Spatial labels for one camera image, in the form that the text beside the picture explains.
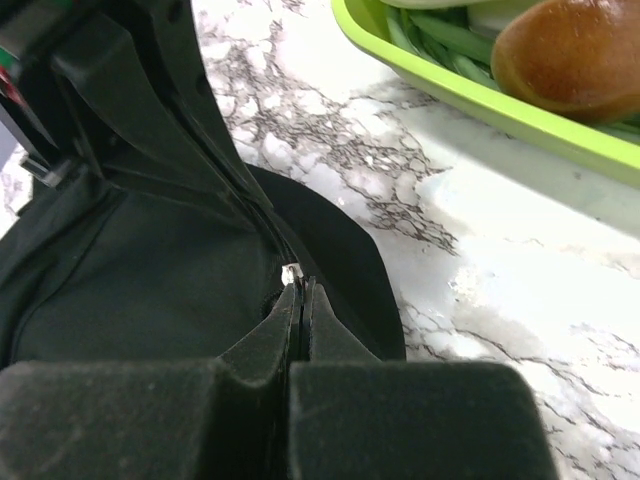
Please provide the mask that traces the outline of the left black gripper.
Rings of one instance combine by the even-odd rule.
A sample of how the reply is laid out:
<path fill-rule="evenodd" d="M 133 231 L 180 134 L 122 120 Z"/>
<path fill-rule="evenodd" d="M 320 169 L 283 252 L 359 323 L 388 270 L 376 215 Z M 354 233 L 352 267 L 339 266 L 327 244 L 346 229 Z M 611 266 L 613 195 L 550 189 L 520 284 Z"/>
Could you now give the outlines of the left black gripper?
<path fill-rule="evenodd" d="M 150 160 L 91 103 L 132 95 L 119 66 L 83 97 L 118 32 L 135 41 L 145 73 L 173 116 L 264 229 L 271 203 L 241 160 L 199 50 L 189 1 L 4 1 L 1 4 L 1 120 L 28 156 L 22 166 L 56 188 L 81 167 L 118 188 L 147 188 Z"/>

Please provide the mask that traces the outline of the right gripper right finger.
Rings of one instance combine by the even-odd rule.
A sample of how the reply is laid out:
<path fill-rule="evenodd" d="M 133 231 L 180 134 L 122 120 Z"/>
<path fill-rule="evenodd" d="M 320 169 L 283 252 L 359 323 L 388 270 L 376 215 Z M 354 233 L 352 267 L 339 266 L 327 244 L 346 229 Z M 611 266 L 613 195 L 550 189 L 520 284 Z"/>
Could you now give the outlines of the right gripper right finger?
<path fill-rule="evenodd" d="M 554 479 L 530 387 L 481 361 L 382 361 L 310 283 L 289 371 L 294 479 Z"/>

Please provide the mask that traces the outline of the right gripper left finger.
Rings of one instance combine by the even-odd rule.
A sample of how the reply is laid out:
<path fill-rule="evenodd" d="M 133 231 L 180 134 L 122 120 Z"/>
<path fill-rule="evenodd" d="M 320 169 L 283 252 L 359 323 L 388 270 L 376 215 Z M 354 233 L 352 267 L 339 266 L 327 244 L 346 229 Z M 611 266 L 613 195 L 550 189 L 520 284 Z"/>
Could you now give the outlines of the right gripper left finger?
<path fill-rule="evenodd" d="M 302 289 L 216 358 L 21 362 L 1 375 L 5 479 L 283 479 Z"/>

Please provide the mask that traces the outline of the black student backpack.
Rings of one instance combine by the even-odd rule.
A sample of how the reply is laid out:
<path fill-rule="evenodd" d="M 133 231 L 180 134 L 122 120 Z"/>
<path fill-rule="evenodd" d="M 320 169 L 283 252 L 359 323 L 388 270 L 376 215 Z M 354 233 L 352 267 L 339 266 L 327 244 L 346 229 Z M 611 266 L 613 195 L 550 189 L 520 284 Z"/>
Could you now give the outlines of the black student backpack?
<path fill-rule="evenodd" d="M 308 187 L 254 168 L 303 272 L 377 357 L 404 333 L 371 236 Z M 216 357 L 270 312 L 283 260 L 257 232 L 83 173 L 1 241 L 1 362 Z"/>

